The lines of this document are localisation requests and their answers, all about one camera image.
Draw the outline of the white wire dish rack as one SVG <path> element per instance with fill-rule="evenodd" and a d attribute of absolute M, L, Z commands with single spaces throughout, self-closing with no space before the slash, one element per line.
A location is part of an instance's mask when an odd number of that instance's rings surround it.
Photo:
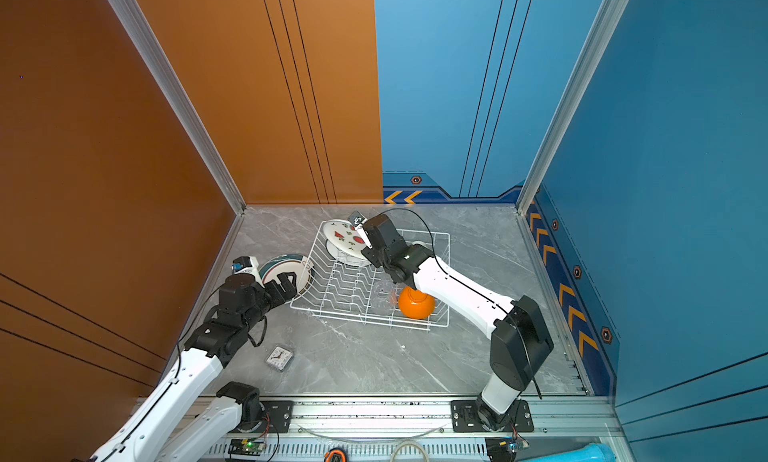
<path fill-rule="evenodd" d="M 441 301 L 436 301 L 434 312 L 426 320 L 409 319 L 399 309 L 391 317 L 370 314 L 373 287 L 381 281 L 397 284 L 381 268 L 352 267 L 334 260 L 326 250 L 326 237 L 321 232 L 324 222 L 307 256 L 314 264 L 314 276 L 309 288 L 290 302 L 292 309 L 315 317 L 423 331 L 449 326 L 451 311 Z M 403 286 L 397 286 L 400 295 Z"/>

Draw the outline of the watermelon pattern plate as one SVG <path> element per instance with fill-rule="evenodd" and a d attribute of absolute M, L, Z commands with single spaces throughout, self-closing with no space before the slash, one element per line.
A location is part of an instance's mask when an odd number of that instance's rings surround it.
<path fill-rule="evenodd" d="M 326 242 L 330 240 L 335 246 L 347 254 L 365 257 L 362 254 L 362 250 L 365 249 L 366 246 L 359 238 L 357 238 L 357 232 L 348 221 L 341 219 L 325 221 L 321 226 L 321 232 L 326 237 Z"/>

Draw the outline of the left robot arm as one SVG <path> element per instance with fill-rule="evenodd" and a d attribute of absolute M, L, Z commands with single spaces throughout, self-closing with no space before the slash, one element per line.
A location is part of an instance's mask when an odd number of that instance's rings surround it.
<path fill-rule="evenodd" d="M 296 274 L 280 273 L 262 283 L 239 272 L 219 288 L 219 302 L 184 342 L 176 367 L 130 419 L 101 447 L 92 461 L 196 461 L 236 428 L 262 429 L 269 418 L 260 391 L 229 382 L 213 402 L 177 435 L 173 430 L 246 344 L 259 343 L 250 331 L 266 314 L 297 296 Z"/>

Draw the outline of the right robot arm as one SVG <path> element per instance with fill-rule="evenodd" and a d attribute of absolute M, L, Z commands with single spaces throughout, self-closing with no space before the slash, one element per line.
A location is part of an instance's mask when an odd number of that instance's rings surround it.
<path fill-rule="evenodd" d="M 554 342 L 537 302 L 496 293 L 452 269 L 432 244 L 410 243 L 398 232 L 386 211 L 366 218 L 355 212 L 349 222 L 365 248 L 362 255 L 403 283 L 445 303 L 479 328 L 490 341 L 492 375 L 476 399 L 480 423 L 501 431 L 515 417 L 513 404 L 554 349 Z"/>

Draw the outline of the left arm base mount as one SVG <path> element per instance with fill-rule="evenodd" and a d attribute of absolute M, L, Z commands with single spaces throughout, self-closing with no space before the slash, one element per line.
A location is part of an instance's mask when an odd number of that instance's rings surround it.
<path fill-rule="evenodd" d="M 262 434 L 289 431 L 293 416 L 294 402 L 292 400 L 267 399 L 259 402 L 259 407 L 251 411 L 245 409 L 241 421 L 229 433 L 232 434 Z"/>

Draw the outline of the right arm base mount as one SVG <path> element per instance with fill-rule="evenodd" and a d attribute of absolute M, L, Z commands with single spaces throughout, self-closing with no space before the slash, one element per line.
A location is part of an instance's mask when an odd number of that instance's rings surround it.
<path fill-rule="evenodd" d="M 498 414 L 480 399 L 450 402 L 453 430 L 470 432 L 532 433 L 533 417 L 527 401 L 517 398 L 504 414 Z"/>

